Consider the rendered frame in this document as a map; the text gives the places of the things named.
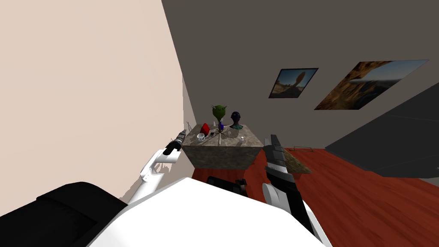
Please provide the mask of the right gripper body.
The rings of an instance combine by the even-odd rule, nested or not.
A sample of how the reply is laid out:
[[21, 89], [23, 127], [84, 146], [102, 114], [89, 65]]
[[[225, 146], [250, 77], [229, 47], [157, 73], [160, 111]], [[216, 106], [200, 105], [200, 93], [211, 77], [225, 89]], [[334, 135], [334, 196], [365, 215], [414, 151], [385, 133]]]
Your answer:
[[263, 147], [265, 157], [268, 163], [277, 165], [277, 166], [285, 166], [285, 149], [281, 146], [281, 144], [273, 144], [273, 145], [265, 145]]

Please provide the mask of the brown stone low table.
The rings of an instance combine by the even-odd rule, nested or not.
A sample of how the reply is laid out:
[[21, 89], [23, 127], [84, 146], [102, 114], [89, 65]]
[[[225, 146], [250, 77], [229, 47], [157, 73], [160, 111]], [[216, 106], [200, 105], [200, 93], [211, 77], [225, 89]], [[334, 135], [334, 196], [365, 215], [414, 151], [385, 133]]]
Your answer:
[[291, 174], [310, 174], [312, 171], [300, 162], [292, 153], [295, 152], [314, 152], [311, 147], [294, 146], [293, 148], [285, 148], [285, 162], [287, 171]]

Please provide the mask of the dark blue bust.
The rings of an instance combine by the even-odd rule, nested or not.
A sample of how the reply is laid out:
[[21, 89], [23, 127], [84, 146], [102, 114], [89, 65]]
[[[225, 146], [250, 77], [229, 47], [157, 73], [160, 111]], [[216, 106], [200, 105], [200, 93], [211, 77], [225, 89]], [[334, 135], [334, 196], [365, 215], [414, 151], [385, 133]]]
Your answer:
[[239, 124], [239, 120], [241, 119], [239, 112], [234, 111], [231, 115], [231, 119], [233, 120], [233, 124], [230, 125], [231, 128], [235, 130], [241, 130], [243, 128], [243, 126]]

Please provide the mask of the grey stone table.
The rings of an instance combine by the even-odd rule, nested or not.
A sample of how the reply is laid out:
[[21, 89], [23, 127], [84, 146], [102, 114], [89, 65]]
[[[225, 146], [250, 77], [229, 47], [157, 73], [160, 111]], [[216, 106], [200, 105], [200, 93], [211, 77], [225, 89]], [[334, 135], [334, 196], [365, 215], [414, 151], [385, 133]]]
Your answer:
[[246, 170], [261, 151], [263, 144], [246, 125], [241, 130], [225, 126], [219, 145], [217, 126], [209, 124], [208, 136], [199, 142], [196, 136], [202, 124], [197, 124], [186, 136], [182, 149], [195, 168], [199, 169], [240, 169]]

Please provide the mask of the small desert rock picture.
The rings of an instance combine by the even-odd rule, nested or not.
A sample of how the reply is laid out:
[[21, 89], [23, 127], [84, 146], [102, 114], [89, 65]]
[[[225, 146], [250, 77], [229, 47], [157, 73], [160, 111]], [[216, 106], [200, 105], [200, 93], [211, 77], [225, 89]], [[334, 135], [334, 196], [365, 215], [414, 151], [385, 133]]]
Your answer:
[[317, 71], [318, 68], [281, 69], [268, 98], [298, 98]]

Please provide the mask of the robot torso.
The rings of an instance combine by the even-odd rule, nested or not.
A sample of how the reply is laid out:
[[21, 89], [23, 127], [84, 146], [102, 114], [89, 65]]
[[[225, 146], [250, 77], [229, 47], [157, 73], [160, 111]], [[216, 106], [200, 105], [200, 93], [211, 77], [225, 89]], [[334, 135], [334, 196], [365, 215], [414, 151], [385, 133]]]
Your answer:
[[311, 230], [263, 184], [263, 203], [191, 178], [159, 190], [143, 183], [87, 247], [332, 247], [311, 209]]

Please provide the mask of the large desert rock picture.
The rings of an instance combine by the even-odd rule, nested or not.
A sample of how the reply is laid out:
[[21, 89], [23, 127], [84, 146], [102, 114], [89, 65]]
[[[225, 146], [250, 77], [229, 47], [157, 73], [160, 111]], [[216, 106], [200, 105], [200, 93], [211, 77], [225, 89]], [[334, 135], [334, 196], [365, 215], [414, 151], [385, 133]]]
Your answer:
[[427, 60], [361, 61], [315, 110], [359, 110]]

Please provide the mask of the dark grey large block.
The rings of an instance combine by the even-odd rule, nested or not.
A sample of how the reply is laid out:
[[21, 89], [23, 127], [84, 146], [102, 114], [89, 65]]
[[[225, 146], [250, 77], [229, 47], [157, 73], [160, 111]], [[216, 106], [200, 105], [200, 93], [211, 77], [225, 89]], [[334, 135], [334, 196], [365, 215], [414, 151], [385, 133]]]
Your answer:
[[383, 177], [439, 177], [439, 83], [326, 147]]

